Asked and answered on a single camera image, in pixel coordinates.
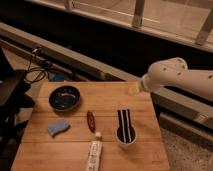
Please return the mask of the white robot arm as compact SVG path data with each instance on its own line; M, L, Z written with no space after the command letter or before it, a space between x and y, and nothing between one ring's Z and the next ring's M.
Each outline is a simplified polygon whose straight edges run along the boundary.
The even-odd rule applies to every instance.
M213 101L213 70L189 69L180 57L152 63L137 84L139 90L145 92L171 86Z

